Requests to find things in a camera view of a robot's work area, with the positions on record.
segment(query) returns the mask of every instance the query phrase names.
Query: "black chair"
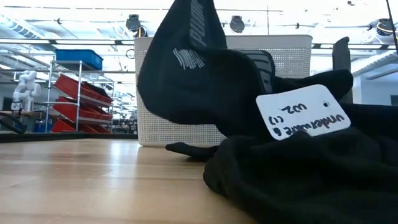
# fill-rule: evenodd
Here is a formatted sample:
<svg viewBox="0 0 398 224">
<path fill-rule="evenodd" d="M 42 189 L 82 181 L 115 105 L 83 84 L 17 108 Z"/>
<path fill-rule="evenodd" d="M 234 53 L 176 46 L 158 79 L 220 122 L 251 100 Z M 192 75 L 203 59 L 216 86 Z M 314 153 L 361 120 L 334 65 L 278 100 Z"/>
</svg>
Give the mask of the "black chair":
<svg viewBox="0 0 398 224">
<path fill-rule="evenodd" d="M 348 69 L 351 71 L 351 54 L 348 48 L 349 37 L 344 37 L 333 46 L 331 56 L 333 58 L 333 69 Z M 350 90 L 341 100 L 341 103 L 353 103 L 353 91 Z"/>
</svg>

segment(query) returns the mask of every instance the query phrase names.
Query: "black cable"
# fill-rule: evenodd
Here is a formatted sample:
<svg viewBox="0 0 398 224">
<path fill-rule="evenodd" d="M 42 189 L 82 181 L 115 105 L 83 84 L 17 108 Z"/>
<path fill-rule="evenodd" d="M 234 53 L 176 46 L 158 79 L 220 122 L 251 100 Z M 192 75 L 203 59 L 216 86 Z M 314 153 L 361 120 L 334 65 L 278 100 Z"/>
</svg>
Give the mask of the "black cable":
<svg viewBox="0 0 398 224">
<path fill-rule="evenodd" d="M 3 121 L 1 118 L 0 118 L 0 125 L 3 125 L 4 127 L 9 129 L 10 131 L 14 131 L 17 134 L 24 134 L 26 132 L 26 128 L 25 128 L 24 124 L 21 121 L 19 121 L 18 118 L 14 117 L 13 115 L 10 115 L 10 114 L 7 114 L 7 113 L 3 113 L 3 112 L 0 112 L 0 117 L 1 116 L 10 119 L 12 122 L 17 123 L 21 128 L 17 129 L 13 125 L 10 125 L 7 122 Z"/>
<path fill-rule="evenodd" d="M 397 41 L 397 34 L 396 34 L 396 26 L 394 25 L 394 21 L 392 20 L 390 2 L 388 0 L 386 0 L 386 2 L 387 2 L 388 15 L 390 16 L 390 22 L 391 22 L 391 27 L 392 27 L 392 35 L 394 37 L 394 43 L 396 45 L 396 50 L 397 50 L 397 55 L 398 55 L 398 41 Z"/>
<path fill-rule="evenodd" d="M 127 57 L 128 59 L 134 59 L 135 56 L 130 56 L 130 55 L 129 55 L 129 52 L 130 52 L 130 51 L 134 51 L 134 49 L 129 49 L 129 50 L 127 50 L 127 51 L 126 51 L 126 57 Z"/>
</svg>

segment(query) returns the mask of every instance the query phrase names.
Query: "black strap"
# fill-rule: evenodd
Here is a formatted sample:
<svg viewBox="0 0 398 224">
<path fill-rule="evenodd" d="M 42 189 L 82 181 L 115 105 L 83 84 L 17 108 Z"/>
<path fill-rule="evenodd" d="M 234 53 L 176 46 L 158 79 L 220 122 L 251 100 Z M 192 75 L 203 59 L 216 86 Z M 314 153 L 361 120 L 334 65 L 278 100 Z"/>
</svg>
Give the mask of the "black strap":
<svg viewBox="0 0 398 224">
<path fill-rule="evenodd" d="M 203 148 L 196 146 L 189 146 L 183 142 L 177 142 L 166 145 L 166 150 L 176 152 L 190 156 L 194 159 L 201 160 L 203 162 L 213 157 L 213 154 L 217 151 L 218 146 Z"/>
<path fill-rule="evenodd" d="M 24 134 L 26 132 L 26 128 L 25 128 L 24 124 L 22 122 L 20 122 L 18 120 L 18 118 L 14 117 L 13 115 L 10 115 L 10 114 L 7 114 L 7 113 L 3 113 L 3 112 L 0 112 L 0 116 L 3 116 L 5 118 L 10 119 L 12 122 L 17 123 L 21 128 L 17 129 L 14 126 L 12 126 L 12 125 L 8 124 L 7 122 L 3 121 L 1 118 L 0 118 L 0 125 L 3 125 L 4 127 L 9 129 L 10 131 L 14 131 L 17 134 Z"/>
</svg>

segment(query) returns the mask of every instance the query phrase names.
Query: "blue bin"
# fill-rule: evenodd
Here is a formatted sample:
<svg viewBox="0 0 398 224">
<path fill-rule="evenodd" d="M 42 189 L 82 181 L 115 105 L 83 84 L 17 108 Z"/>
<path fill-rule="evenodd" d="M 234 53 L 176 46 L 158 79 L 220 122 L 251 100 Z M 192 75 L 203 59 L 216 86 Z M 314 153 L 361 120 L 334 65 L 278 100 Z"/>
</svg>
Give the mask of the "blue bin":
<svg viewBox="0 0 398 224">
<path fill-rule="evenodd" d="M 58 64 L 64 66 L 70 70 L 78 70 L 79 64 L 62 63 L 62 61 L 82 61 L 87 64 L 83 66 L 83 70 L 102 70 L 102 61 L 104 60 L 101 56 L 96 54 L 94 50 L 55 50 Z"/>
<path fill-rule="evenodd" d="M 53 126 L 54 126 L 54 124 L 49 123 L 47 130 L 51 131 Z M 36 123 L 34 132 L 35 133 L 45 133 L 45 123 Z"/>
</svg>

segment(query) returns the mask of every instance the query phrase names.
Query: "ceiling light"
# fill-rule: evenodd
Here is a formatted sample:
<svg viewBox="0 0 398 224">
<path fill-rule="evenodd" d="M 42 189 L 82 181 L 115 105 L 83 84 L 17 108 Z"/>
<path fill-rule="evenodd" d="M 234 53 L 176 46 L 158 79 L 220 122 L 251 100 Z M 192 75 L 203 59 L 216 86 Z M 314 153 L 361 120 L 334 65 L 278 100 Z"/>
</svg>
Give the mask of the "ceiling light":
<svg viewBox="0 0 398 224">
<path fill-rule="evenodd" d="M 49 44 L 48 40 L 41 39 L 0 39 L 0 44 Z"/>
<path fill-rule="evenodd" d="M 124 45 L 134 45 L 134 41 L 133 40 L 122 40 L 121 42 Z"/>
<path fill-rule="evenodd" d="M 379 49 L 382 45 L 380 44 L 354 44 L 348 45 L 349 49 Z"/>
<path fill-rule="evenodd" d="M 233 16 L 229 27 L 233 32 L 241 34 L 244 30 L 244 22 L 242 21 L 242 17 Z"/>
<path fill-rule="evenodd" d="M 333 44 L 322 44 L 321 49 L 332 49 L 333 48 Z"/>
<path fill-rule="evenodd" d="M 56 40 L 57 44 L 114 45 L 113 40 Z"/>
</svg>

